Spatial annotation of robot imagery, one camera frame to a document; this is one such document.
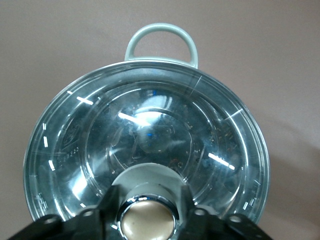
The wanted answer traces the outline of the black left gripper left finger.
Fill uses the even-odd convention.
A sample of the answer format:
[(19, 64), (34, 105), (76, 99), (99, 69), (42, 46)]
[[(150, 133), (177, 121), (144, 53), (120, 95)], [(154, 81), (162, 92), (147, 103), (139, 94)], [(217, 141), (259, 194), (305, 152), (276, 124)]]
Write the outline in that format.
[(62, 220), (60, 215), (45, 215), (21, 229), (9, 240), (121, 240), (116, 218), (120, 207), (119, 185), (113, 185), (97, 205)]

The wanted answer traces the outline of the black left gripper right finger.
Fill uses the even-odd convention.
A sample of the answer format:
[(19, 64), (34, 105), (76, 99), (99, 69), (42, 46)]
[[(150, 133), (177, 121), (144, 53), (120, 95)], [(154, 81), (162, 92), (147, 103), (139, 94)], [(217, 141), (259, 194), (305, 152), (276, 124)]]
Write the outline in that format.
[(233, 213), (220, 219), (194, 204), (188, 186), (182, 186), (180, 192), (187, 215), (176, 240), (273, 240), (245, 215)]

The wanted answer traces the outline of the glass lid with beige knob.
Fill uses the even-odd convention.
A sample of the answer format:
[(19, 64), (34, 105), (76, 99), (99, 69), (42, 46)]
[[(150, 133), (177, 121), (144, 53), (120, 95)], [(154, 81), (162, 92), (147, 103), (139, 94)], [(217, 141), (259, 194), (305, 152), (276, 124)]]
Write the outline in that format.
[(67, 221), (120, 186), (121, 240), (177, 240), (196, 207), (257, 225), (269, 157), (251, 113), (222, 83), (189, 66), (126, 61), (63, 89), (39, 117), (24, 157), (33, 222)]

